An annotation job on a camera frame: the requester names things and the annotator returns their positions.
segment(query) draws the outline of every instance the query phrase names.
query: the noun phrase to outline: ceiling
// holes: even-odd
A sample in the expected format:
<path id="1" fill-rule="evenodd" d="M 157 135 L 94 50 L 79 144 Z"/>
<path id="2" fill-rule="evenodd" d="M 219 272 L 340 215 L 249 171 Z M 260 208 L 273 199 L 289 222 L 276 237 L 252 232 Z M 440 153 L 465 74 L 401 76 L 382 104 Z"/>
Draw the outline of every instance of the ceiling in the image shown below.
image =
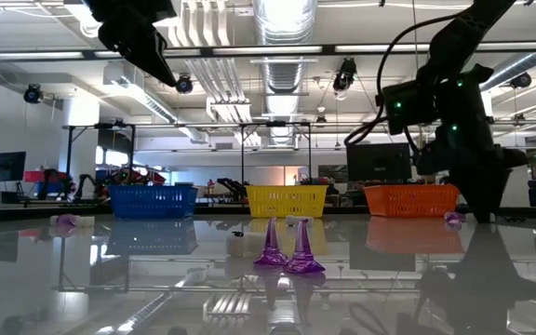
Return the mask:
<path id="1" fill-rule="evenodd" d="M 1 50 L 37 50 L 37 49 L 84 49 L 103 48 L 97 39 L 84 37 L 80 33 L 79 21 L 69 16 L 70 12 L 55 2 L 44 2 L 42 8 L 31 1 L 6 1 L 17 3 L 23 13 L 13 10 L 0 9 L 0 49 Z M 314 42 L 317 44 L 343 44 L 343 43 L 389 43 L 399 32 L 413 24 L 413 21 L 429 20 L 435 17 L 454 13 L 456 9 L 413 9 L 410 1 L 396 0 L 388 2 L 390 5 L 377 7 L 375 0 L 368 1 L 319 1 L 317 18 L 314 29 Z M 469 5 L 468 0 L 431 1 L 418 0 L 422 5 Z M 250 9 L 250 1 L 229 1 L 228 7 L 233 8 L 228 14 L 228 32 L 235 45 L 256 44 L 254 18 L 241 15 L 242 11 Z M 406 43 L 428 43 L 434 34 L 443 25 L 434 25 L 422 28 L 417 36 L 410 34 L 403 41 Z M 167 36 L 167 28 L 159 29 Z M 536 40 L 536 2 L 530 7 L 514 5 L 501 21 L 494 26 L 486 36 L 487 41 L 527 41 Z M 475 63 L 494 67 L 514 57 L 508 53 L 486 53 L 473 56 L 467 67 Z M 326 108 L 326 117 L 329 122 L 337 119 L 340 122 L 359 122 L 369 120 L 374 115 L 375 102 L 375 76 L 380 56 L 355 57 L 357 74 L 360 81 L 355 81 L 346 100 L 336 101 L 332 93 L 330 80 L 340 67 L 341 57 L 315 57 L 317 63 L 306 66 L 306 74 L 302 92 L 306 96 L 300 97 L 300 109 L 296 120 L 314 120 L 317 107 Z M 238 76 L 245 90 L 246 97 L 251 103 L 251 115 L 260 117 L 265 109 L 261 69 L 251 64 L 252 59 L 235 59 Z M 423 65 L 426 56 L 420 57 L 401 55 L 391 56 L 384 70 L 382 85 L 401 83 L 411 79 L 416 73 L 417 65 Z M 153 116 L 139 103 L 131 98 L 117 97 L 116 88 L 103 84 L 103 70 L 108 61 L 42 61 L 6 63 L 2 73 L 6 78 L 26 78 L 35 74 L 69 74 L 76 80 L 72 82 L 83 90 L 91 90 L 102 96 L 104 104 L 102 117 L 135 117 L 134 120 L 144 123 L 160 123 L 158 117 Z M 174 73 L 186 73 L 188 68 L 183 60 L 169 60 L 169 66 Z M 536 68 L 529 71 L 532 76 L 532 85 L 536 85 Z M 207 94 L 194 81 L 194 92 L 189 95 L 180 95 L 175 90 L 156 85 L 149 80 L 147 90 L 153 93 L 163 104 L 172 109 L 182 122 L 211 122 L 206 113 Z M 55 92 L 62 96 L 69 96 L 72 92 Z M 536 105 L 536 90 L 517 99 L 515 92 L 509 87 L 496 87 L 491 91 L 494 98 L 494 116 L 507 117 L 516 110 Z M 511 126 L 495 126 L 498 132 L 511 131 Z M 339 128 L 341 133 L 348 133 L 350 128 Z M 528 133 L 536 133 L 536 127 L 527 129 Z M 150 129 L 139 132 L 140 137 L 184 136 L 179 131 L 167 129 Z"/>

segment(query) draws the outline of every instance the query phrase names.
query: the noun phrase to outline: table surface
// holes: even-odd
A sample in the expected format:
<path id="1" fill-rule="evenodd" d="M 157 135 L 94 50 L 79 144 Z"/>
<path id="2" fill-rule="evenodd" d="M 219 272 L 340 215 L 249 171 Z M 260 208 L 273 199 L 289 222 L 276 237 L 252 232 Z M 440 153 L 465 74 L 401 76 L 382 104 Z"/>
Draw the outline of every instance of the table surface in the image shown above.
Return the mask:
<path id="1" fill-rule="evenodd" d="M 0 334 L 536 334 L 534 220 L 326 216 L 308 225 L 312 275 L 253 265 L 267 222 L 2 222 Z M 276 225 L 289 256 L 295 223 Z"/>

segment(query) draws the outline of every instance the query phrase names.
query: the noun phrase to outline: computer monitor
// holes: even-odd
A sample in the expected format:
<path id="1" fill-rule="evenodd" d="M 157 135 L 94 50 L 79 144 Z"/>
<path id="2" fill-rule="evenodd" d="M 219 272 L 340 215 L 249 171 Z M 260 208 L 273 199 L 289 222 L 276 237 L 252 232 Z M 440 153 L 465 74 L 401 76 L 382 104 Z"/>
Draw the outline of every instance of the computer monitor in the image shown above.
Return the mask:
<path id="1" fill-rule="evenodd" d="M 406 181 L 412 177 L 407 143 L 359 144 L 346 148 L 350 181 Z"/>
<path id="2" fill-rule="evenodd" d="M 0 154 L 0 181 L 22 181 L 26 152 Z"/>

